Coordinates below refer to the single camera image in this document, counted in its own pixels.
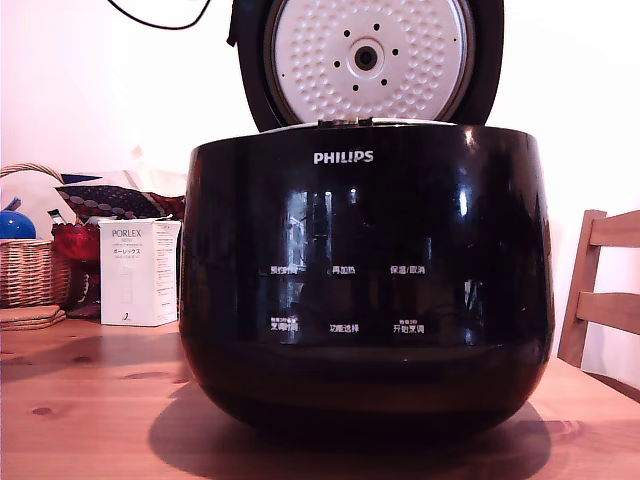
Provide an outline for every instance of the black cable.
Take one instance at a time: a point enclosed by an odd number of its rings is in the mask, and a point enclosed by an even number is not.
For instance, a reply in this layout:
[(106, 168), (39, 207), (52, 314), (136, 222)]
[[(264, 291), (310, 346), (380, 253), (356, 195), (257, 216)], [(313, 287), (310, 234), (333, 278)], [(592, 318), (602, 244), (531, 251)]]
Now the black cable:
[(139, 18), (136, 18), (133, 15), (131, 15), (129, 12), (127, 12), (122, 7), (117, 5), (114, 0), (107, 0), (107, 2), (109, 2), (113, 8), (118, 10), (125, 17), (128, 17), (129, 19), (133, 20), (134, 22), (137, 22), (137, 23), (140, 23), (140, 24), (144, 25), (145, 27), (158, 28), (160, 30), (186, 30), (187, 28), (193, 27), (196, 23), (198, 23), (200, 21), (200, 19), (204, 15), (204, 12), (207, 11), (207, 7), (209, 6), (209, 3), (211, 2), (211, 0), (207, 0), (207, 3), (205, 3), (204, 7), (202, 7), (202, 11), (200, 12), (200, 15), (198, 15), (198, 17), (193, 22), (191, 22), (189, 25), (183, 25), (181, 27), (167, 27), (167, 26), (163, 26), (163, 25), (156, 25), (154, 23), (145, 22), (144, 20), (140, 20)]

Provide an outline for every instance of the rice cooker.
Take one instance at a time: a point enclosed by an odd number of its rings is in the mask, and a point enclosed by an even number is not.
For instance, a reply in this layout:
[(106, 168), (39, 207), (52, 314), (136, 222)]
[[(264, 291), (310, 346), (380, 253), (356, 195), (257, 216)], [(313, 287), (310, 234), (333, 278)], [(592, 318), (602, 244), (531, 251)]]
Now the rice cooker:
[(536, 140), (485, 126), (502, 0), (236, 1), (262, 132), (193, 151), (180, 334), (259, 428), (468, 435), (554, 331)]

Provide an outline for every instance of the wooden table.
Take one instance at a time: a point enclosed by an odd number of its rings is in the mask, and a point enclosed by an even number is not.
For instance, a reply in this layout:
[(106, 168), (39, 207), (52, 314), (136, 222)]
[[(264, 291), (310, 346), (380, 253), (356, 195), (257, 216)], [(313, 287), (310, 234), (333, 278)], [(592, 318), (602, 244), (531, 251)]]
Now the wooden table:
[(2, 479), (640, 479), (640, 405), (553, 359), (515, 417), (465, 444), (266, 438), (190, 381), (176, 324), (65, 320), (2, 335)]

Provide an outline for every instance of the chair backrest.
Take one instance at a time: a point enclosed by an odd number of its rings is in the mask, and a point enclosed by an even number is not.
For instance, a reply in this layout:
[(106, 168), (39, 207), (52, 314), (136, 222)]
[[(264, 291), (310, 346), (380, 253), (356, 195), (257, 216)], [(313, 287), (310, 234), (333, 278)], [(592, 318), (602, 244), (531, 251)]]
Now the chair backrest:
[(584, 212), (558, 357), (580, 368), (588, 322), (640, 335), (640, 295), (593, 293), (601, 247), (640, 248), (640, 211)]

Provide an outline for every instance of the porlex box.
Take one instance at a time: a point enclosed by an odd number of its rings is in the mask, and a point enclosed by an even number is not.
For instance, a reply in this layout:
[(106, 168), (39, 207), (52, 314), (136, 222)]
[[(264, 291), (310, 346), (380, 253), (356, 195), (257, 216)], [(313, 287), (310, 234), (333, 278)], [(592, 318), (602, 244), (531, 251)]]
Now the porlex box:
[(177, 320), (177, 221), (101, 220), (101, 323), (158, 326)]

